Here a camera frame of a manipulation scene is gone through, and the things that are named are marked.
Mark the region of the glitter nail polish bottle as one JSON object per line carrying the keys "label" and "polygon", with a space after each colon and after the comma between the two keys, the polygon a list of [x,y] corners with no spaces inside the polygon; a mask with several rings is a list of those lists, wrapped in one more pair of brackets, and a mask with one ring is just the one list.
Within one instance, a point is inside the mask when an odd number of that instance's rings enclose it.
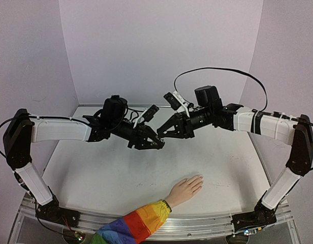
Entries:
{"label": "glitter nail polish bottle", "polygon": [[157,143],[157,144],[164,144],[164,140],[162,138],[160,138],[158,135],[155,136],[153,141],[154,141],[154,143]]}

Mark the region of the rainbow sleeve forearm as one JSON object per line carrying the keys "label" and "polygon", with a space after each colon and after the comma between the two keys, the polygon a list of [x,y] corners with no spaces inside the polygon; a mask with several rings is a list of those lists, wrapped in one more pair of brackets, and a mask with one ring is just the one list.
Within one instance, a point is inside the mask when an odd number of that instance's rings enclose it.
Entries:
{"label": "rainbow sleeve forearm", "polygon": [[141,243],[166,221],[172,209],[165,200],[142,206],[99,228],[91,243]]}

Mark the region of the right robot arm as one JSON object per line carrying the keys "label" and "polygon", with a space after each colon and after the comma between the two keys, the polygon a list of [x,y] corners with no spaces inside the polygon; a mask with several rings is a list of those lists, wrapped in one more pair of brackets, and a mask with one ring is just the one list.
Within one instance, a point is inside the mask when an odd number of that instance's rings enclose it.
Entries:
{"label": "right robot arm", "polygon": [[233,233],[243,235],[276,223],[280,202],[301,178],[313,170],[313,124],[309,117],[250,109],[235,103],[224,106],[215,86],[197,88],[195,95],[197,108],[193,108],[177,91],[164,95],[175,113],[158,128],[158,135],[188,139],[194,137],[195,130],[212,125],[262,136],[290,147],[285,167],[258,200],[254,210],[235,214],[231,220]]}

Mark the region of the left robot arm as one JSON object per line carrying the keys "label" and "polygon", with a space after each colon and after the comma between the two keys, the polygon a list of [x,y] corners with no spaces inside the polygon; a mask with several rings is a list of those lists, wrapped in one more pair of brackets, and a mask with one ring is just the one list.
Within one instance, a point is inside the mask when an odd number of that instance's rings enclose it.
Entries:
{"label": "left robot arm", "polygon": [[81,118],[39,116],[22,108],[13,118],[2,123],[8,127],[3,134],[4,150],[0,154],[6,159],[19,185],[34,198],[37,205],[36,217],[39,220],[77,227],[80,213],[60,206],[57,197],[33,163],[31,146],[43,141],[63,140],[96,143],[115,135],[126,140],[128,148],[163,148],[163,139],[147,125],[159,108],[152,105],[139,113],[135,121],[126,118],[128,110],[126,99],[112,95],[93,115]]}

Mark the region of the mannequin hand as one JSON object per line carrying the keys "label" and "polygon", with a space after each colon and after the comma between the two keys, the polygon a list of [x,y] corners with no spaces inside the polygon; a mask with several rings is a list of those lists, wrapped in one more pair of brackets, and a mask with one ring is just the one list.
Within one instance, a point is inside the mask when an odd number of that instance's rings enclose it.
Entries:
{"label": "mannequin hand", "polygon": [[185,178],[173,186],[165,201],[171,208],[185,203],[202,189],[203,182],[203,176],[201,175]]}

